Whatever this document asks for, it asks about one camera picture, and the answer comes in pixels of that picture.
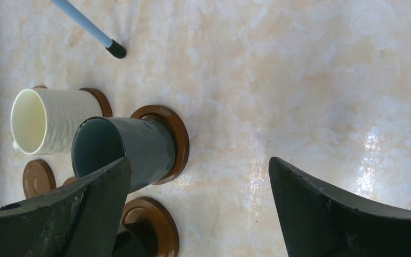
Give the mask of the dark wooden coaster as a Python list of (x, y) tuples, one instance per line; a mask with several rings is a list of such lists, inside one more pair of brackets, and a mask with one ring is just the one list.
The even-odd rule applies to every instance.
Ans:
[(112, 256), (178, 256), (179, 233), (169, 211), (146, 196), (124, 205)]
[(26, 164), (22, 186), (26, 199), (45, 194), (57, 187), (52, 169), (42, 159), (32, 160)]
[(76, 177), (70, 177), (63, 182), (63, 186), (68, 185), (72, 182), (76, 181)]
[(132, 113), (131, 118), (154, 120), (167, 128), (173, 137), (176, 148), (176, 158), (173, 168), (164, 177), (154, 182), (154, 185), (168, 183), (183, 172), (189, 157), (189, 136), (181, 118), (170, 108), (163, 105), (145, 105)]
[(41, 109), (47, 120), (75, 120), (89, 117), (111, 117), (112, 109), (106, 96), (95, 88), (48, 89), (35, 87), (21, 92), (25, 103), (33, 110)]

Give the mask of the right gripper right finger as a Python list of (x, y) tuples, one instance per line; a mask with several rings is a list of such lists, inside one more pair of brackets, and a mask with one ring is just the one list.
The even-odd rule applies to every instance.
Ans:
[(269, 176), (289, 256), (411, 256), (411, 210), (343, 190), (278, 157)]

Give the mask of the cream mug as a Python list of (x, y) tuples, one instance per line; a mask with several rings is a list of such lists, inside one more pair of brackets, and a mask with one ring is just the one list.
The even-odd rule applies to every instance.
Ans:
[(78, 127), (102, 115), (98, 100), (87, 91), (24, 89), (11, 110), (13, 148), (27, 155), (68, 153)]

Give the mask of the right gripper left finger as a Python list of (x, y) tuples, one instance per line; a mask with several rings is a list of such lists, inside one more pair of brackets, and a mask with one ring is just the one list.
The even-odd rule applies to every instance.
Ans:
[(110, 256), (130, 183), (130, 161), (121, 158), (1, 207), (0, 256)]

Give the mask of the dark grey cup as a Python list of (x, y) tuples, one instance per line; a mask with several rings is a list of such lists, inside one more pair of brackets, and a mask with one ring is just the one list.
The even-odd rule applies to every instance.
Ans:
[(72, 143), (74, 174), (82, 178), (125, 157), (130, 162), (128, 191), (138, 191), (166, 176), (176, 159), (174, 139), (159, 122), (129, 117), (91, 117)]

